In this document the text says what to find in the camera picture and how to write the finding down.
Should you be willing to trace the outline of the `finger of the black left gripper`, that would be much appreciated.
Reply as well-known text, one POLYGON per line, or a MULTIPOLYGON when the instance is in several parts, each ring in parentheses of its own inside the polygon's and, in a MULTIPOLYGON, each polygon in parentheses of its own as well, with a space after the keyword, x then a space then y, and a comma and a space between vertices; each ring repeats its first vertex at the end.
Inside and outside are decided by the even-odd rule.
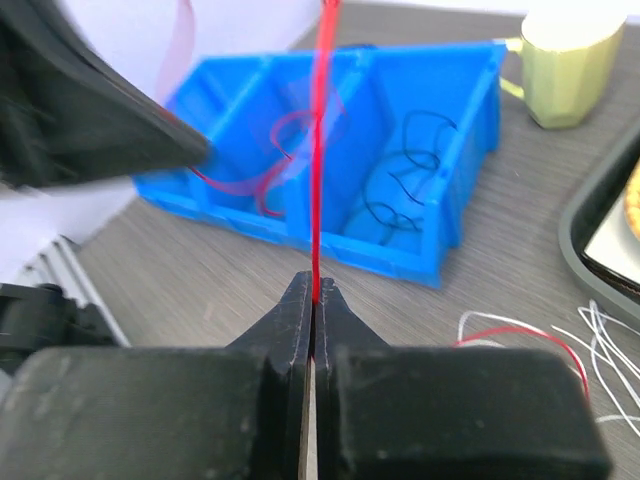
POLYGON ((36 189, 195 166, 207 139, 105 63, 54 1, 1 4, 1 180, 36 189))

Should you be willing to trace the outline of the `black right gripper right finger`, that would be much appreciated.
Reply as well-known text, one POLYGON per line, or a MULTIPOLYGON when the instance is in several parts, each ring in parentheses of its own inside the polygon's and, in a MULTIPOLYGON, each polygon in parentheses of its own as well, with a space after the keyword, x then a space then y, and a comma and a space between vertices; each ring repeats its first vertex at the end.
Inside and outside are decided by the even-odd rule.
POLYGON ((315 318, 322 479, 607 479, 577 377, 540 349, 398 347, 324 279, 315 318))

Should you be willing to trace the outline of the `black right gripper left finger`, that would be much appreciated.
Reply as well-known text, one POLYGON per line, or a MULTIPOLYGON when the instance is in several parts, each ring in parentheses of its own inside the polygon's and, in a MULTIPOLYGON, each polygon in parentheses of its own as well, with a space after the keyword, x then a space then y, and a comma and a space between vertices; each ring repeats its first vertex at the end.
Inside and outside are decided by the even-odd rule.
POLYGON ((225 347, 31 354, 1 401, 5 479, 302 479, 311 276, 225 347))

